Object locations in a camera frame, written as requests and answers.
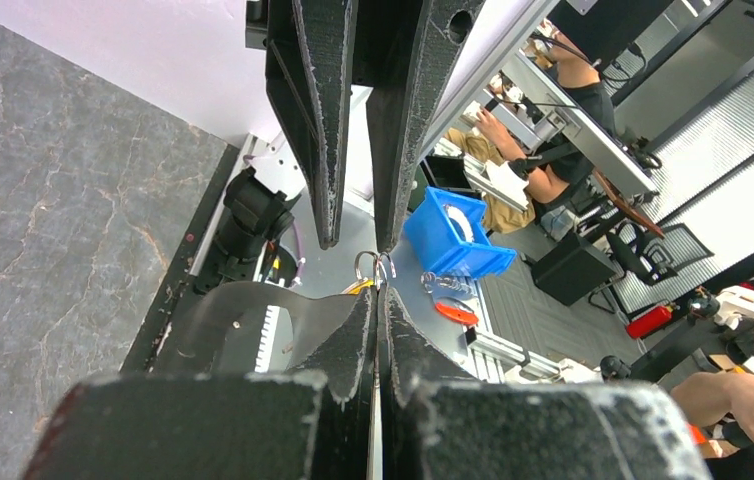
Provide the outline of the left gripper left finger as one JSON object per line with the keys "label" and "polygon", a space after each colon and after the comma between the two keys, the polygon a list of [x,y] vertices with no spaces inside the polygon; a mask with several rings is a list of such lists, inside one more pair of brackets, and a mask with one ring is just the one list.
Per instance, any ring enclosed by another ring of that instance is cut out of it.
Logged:
{"label": "left gripper left finger", "polygon": [[309,440],[309,479],[365,479],[369,473],[378,289],[309,299],[292,316],[289,371],[326,378]]}

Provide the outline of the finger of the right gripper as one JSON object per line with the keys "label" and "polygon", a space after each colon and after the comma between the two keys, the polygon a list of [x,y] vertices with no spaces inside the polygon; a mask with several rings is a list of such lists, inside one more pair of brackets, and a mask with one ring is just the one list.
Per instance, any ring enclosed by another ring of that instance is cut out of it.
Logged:
{"label": "finger of the right gripper", "polygon": [[270,1],[266,92],[305,178],[319,246],[340,238],[356,1]]}
{"label": "finger of the right gripper", "polygon": [[366,103],[378,251],[398,242],[428,129],[480,1],[370,1]]}

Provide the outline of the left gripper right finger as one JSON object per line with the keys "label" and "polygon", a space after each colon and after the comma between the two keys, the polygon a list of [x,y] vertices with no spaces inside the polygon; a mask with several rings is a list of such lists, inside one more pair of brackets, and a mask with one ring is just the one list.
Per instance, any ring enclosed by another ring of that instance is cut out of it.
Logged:
{"label": "left gripper right finger", "polygon": [[471,479],[482,384],[415,325],[395,288],[380,290],[378,307],[384,477]]}

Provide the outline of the yellow key tag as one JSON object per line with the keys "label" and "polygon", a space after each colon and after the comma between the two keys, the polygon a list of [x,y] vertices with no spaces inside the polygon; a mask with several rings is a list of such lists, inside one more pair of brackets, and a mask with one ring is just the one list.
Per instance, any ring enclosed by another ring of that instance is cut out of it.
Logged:
{"label": "yellow key tag", "polygon": [[358,295],[360,291],[372,287],[373,285],[373,279],[363,278],[354,282],[352,285],[343,290],[342,293],[346,295]]}

